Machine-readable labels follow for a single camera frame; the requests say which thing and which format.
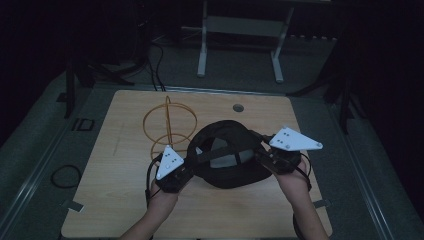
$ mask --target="wooden tabletop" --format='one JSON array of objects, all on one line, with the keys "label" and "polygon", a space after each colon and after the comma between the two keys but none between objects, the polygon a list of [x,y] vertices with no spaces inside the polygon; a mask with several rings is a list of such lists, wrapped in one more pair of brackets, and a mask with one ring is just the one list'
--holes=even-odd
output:
[{"label": "wooden tabletop", "polygon": [[[225,119],[236,120],[248,129],[266,135],[277,133],[283,126],[300,131],[290,100],[285,97],[118,91],[74,197],[84,209],[69,211],[62,227],[63,236],[118,237],[146,211],[144,190],[153,142],[143,131],[143,118],[151,109],[165,104],[166,97],[172,103],[168,109],[174,142],[184,140],[178,138],[179,134],[187,136],[194,126],[196,133],[210,123]],[[174,106],[178,104],[189,107],[197,120],[189,111]],[[244,110],[234,111],[235,104],[242,105]],[[147,134],[153,139],[166,135],[165,120],[165,108],[153,111],[145,121]],[[183,141],[174,149],[184,150],[187,145],[188,141]],[[163,148],[157,144],[154,150]],[[179,154],[183,158],[186,156],[185,152]],[[312,200],[321,200],[313,171],[310,179]],[[318,213],[327,233],[331,234],[326,209],[319,208]],[[177,206],[155,237],[293,237],[292,214],[291,206],[273,176],[229,190],[215,188],[195,176],[180,194]]]}]

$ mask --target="person's arm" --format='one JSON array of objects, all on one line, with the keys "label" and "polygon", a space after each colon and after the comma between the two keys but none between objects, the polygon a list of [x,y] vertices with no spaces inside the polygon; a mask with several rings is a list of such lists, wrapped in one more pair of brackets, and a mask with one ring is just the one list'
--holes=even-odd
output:
[{"label": "person's arm", "polygon": [[[153,181],[151,193],[155,194],[159,187]],[[178,193],[165,193],[159,191],[149,201],[144,216],[128,229],[120,240],[148,240],[158,230],[160,225],[168,218],[178,201]]]},{"label": "person's arm", "polygon": [[[298,166],[306,172],[306,164],[302,160]],[[293,208],[294,216],[303,237],[307,240],[328,239],[324,226],[318,216],[308,191],[308,185],[304,176],[298,171],[290,174],[277,175],[278,184]]]}]

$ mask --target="white bracket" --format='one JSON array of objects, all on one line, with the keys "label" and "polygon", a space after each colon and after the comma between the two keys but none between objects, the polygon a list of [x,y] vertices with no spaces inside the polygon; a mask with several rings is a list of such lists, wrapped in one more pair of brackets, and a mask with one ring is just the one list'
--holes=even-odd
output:
[{"label": "white bracket", "polygon": [[169,145],[166,145],[156,174],[156,179],[161,180],[183,164],[184,159],[182,159]]},{"label": "white bracket", "polygon": [[317,150],[323,147],[321,143],[288,127],[283,127],[269,141],[269,145],[286,151]]}]

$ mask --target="desk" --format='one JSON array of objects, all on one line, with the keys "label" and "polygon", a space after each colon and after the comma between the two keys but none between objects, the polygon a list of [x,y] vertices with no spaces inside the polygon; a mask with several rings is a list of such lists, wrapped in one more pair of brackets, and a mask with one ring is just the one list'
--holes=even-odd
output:
[{"label": "desk", "polygon": [[208,14],[208,0],[203,0],[203,20],[202,20],[202,45],[200,48],[199,64],[197,68],[197,76],[204,77],[206,72],[207,59],[207,34],[208,32],[220,32],[231,34],[244,34],[254,36],[266,36],[278,38],[278,43],[275,50],[271,51],[271,62],[274,69],[275,81],[282,83],[284,81],[281,70],[279,56],[287,35],[287,30],[290,25],[291,18],[294,12],[294,5],[301,2],[330,2],[331,0],[280,0],[274,2],[287,2],[290,6],[289,11],[284,21],[271,21],[259,19],[245,19],[234,17],[213,16]]},{"label": "desk", "polygon": [[[63,236],[118,237],[146,211],[145,175],[153,143],[144,134],[142,122],[149,110],[165,103],[166,96],[172,103],[185,104],[195,112],[196,132],[223,119],[239,121],[247,128],[267,135],[276,133],[283,125],[299,130],[290,100],[286,97],[118,91],[74,197],[84,209],[69,211],[62,227]],[[234,104],[243,105],[244,111],[234,111]],[[146,121],[148,131],[151,131],[149,134],[166,134],[164,113],[155,111],[151,115]],[[174,133],[189,133],[195,122],[190,113],[179,109],[170,108],[170,117]],[[311,182],[313,201],[321,200],[313,171]],[[319,208],[318,213],[326,231],[331,234],[326,209]],[[182,191],[171,216],[155,234],[159,238],[293,236],[291,206],[274,177],[224,190],[195,176]]]}]

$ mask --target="gray floor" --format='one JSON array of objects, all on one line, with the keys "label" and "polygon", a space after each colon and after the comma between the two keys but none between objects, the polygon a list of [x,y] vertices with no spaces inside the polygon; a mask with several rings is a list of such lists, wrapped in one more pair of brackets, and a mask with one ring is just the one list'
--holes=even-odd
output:
[{"label": "gray floor", "polygon": [[[224,50],[222,38],[219,43],[211,41],[206,76],[198,78],[197,36],[187,36],[180,46],[167,45],[164,38],[156,40],[164,50],[159,74],[168,91],[284,95],[313,82],[334,45],[334,41],[322,39],[288,39],[280,57],[285,81],[276,84],[268,51],[246,51],[228,45]],[[159,56],[159,48],[153,47],[154,66]],[[148,70],[126,78],[137,83],[126,89],[153,90]],[[7,239],[60,237],[68,211],[61,204],[72,199],[76,189],[56,188],[50,176],[66,164],[85,168],[113,94],[123,88],[103,81],[93,89],[78,87],[77,108],[68,120],[63,119],[65,105],[56,102],[65,89],[64,76],[46,89],[0,150],[0,211],[3,219],[14,219],[8,222]],[[309,154],[322,195],[331,202],[327,208],[333,227],[331,239],[424,239],[423,224],[369,122],[352,109],[354,118],[348,121],[349,134],[343,134],[337,125],[338,105],[322,100],[324,90],[291,100],[302,132],[325,146]],[[77,118],[95,120],[93,131],[72,131]],[[74,172],[63,174],[66,183],[75,182]],[[29,178],[35,181],[26,182]],[[16,199],[26,201],[18,206],[14,205]]]}]

